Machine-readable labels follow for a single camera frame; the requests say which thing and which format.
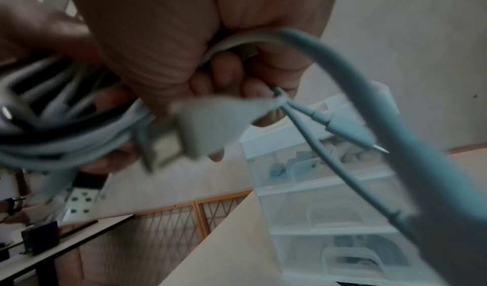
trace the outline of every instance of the lattice panel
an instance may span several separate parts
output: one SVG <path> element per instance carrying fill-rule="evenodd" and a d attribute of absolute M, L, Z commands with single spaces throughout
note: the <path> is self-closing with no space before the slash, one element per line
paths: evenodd
<path fill-rule="evenodd" d="M 136 217 L 80 247 L 86 280 L 159 285 L 201 241 L 192 206 Z"/>
<path fill-rule="evenodd" d="M 241 196 L 202 203 L 209 231 L 212 232 L 245 198 Z"/>

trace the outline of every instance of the table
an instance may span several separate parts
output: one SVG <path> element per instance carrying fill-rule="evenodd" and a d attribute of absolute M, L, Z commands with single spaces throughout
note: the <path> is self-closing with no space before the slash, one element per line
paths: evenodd
<path fill-rule="evenodd" d="M 0 284 L 8 283 L 27 272 L 36 269 L 39 285 L 57 285 L 57 275 L 54 259 L 79 247 L 80 245 L 124 224 L 133 218 L 133 215 L 99 220 L 68 237 L 61 243 L 38 255 L 17 255 L 0 263 Z"/>
<path fill-rule="evenodd" d="M 160 286 L 339 286 L 284 278 L 254 192 Z"/>

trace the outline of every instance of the metal connector tip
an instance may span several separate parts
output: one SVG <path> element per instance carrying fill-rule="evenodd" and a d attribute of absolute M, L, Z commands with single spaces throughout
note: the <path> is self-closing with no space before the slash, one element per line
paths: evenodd
<path fill-rule="evenodd" d="M 385 153 L 385 154 L 388 154 L 388 153 L 389 153 L 387 150 L 385 150 L 384 148 L 382 148 L 382 147 L 381 147 L 381 146 L 379 146 L 379 145 L 374 145 L 374 146 L 372 146 L 372 147 L 373 147 L 374 149 L 378 150 L 378 151 L 381 151 L 381 152 Z"/>

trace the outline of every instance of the table leg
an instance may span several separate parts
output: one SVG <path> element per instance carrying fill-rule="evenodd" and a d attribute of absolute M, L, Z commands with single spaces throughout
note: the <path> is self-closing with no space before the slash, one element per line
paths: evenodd
<path fill-rule="evenodd" d="M 39 286 L 59 286 L 54 259 L 47 259 L 38 263 L 36 274 Z"/>

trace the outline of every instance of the white tabletop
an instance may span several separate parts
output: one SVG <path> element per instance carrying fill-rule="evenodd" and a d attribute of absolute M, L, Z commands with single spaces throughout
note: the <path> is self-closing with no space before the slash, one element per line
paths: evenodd
<path fill-rule="evenodd" d="M 310 285 L 284 278 L 252 192 L 160 286 Z M 337 283 L 319 283 L 339 286 Z"/>
<path fill-rule="evenodd" d="M 115 218 L 108 218 L 99 220 L 97 223 L 88 226 L 85 229 L 76 232 L 75 234 L 63 239 L 61 243 L 43 253 L 40 253 L 35 256 L 31 255 L 17 255 L 11 259 L 5 260 L 0 263 L 0 281 L 10 276 L 25 270 L 29 267 L 34 266 L 35 264 L 39 263 L 40 261 L 51 257 L 59 252 L 62 252 L 65 249 L 70 248 L 71 246 L 79 243 L 80 241 L 89 238 L 97 233 L 117 224 L 120 223 L 132 215 L 129 214 L 127 216 L 115 217 Z"/>

